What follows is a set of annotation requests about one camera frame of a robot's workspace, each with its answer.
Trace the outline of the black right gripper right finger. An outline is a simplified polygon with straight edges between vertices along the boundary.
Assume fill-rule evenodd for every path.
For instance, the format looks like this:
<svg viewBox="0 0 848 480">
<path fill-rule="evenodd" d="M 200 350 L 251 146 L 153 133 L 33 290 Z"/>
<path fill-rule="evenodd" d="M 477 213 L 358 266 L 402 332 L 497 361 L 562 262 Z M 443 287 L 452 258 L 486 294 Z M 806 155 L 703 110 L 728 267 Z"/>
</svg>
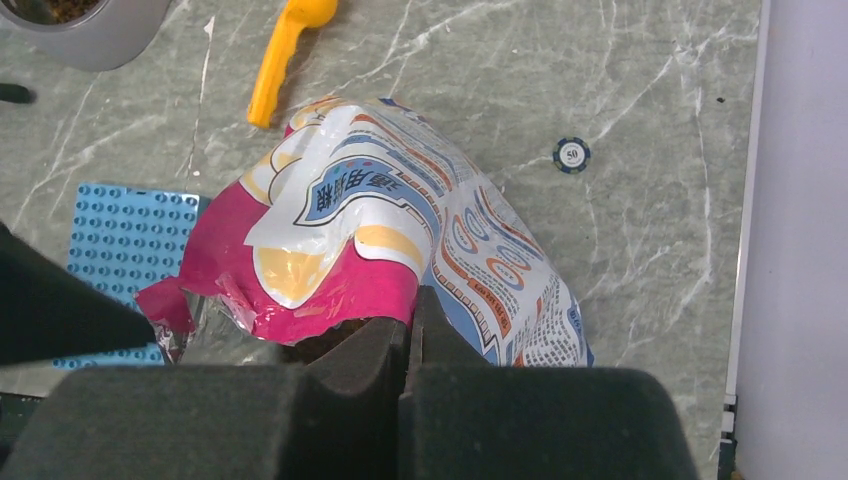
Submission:
<svg viewBox="0 0 848 480">
<path fill-rule="evenodd" d="M 497 367 L 418 292 L 398 402 L 402 479 L 694 479 L 670 395 L 650 374 Z"/>
</svg>

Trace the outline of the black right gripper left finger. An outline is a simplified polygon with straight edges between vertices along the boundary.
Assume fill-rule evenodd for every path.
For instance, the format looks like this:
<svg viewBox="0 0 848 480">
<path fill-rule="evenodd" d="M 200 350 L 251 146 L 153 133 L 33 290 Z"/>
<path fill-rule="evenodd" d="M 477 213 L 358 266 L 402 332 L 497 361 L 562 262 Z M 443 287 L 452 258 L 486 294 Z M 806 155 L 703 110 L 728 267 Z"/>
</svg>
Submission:
<svg viewBox="0 0 848 480">
<path fill-rule="evenodd" d="M 406 327 L 307 365 L 77 371 L 1 456 L 5 479 L 393 479 Z"/>
</svg>

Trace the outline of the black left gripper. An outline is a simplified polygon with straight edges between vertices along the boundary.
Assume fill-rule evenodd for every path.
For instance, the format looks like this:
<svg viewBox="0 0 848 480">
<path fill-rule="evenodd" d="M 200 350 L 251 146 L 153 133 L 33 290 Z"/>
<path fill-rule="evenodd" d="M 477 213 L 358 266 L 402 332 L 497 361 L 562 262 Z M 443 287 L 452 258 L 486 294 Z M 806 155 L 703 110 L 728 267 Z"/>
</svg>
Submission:
<svg viewBox="0 0 848 480">
<path fill-rule="evenodd" d="M 148 321 L 1 226 L 3 366 L 144 347 Z"/>
</svg>

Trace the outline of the pink pet food bag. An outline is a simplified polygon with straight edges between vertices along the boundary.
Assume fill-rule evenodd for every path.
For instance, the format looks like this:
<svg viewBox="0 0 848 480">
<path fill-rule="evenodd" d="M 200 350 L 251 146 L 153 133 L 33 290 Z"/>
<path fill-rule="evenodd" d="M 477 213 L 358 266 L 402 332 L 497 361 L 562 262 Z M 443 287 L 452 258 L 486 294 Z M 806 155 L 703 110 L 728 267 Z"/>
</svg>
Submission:
<svg viewBox="0 0 848 480">
<path fill-rule="evenodd" d="M 212 200 L 178 274 L 136 300 L 160 335 L 193 331 L 192 293 L 292 346 L 347 320 L 409 323 L 422 286 L 492 364 L 594 362 L 576 297 L 463 152 L 392 100 L 328 97 Z"/>
</svg>

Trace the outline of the yellow plastic scoop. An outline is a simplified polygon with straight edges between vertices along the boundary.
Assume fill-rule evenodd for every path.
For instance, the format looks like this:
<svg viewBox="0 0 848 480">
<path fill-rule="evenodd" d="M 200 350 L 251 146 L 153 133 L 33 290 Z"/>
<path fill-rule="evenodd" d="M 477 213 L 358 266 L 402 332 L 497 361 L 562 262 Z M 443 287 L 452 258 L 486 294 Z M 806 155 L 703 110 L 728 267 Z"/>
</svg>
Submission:
<svg viewBox="0 0 848 480">
<path fill-rule="evenodd" d="M 304 30 L 327 25 L 334 17 L 337 0 L 290 0 L 279 15 L 260 65 L 246 119 L 267 129 L 278 107 L 279 92 L 289 61 Z"/>
</svg>

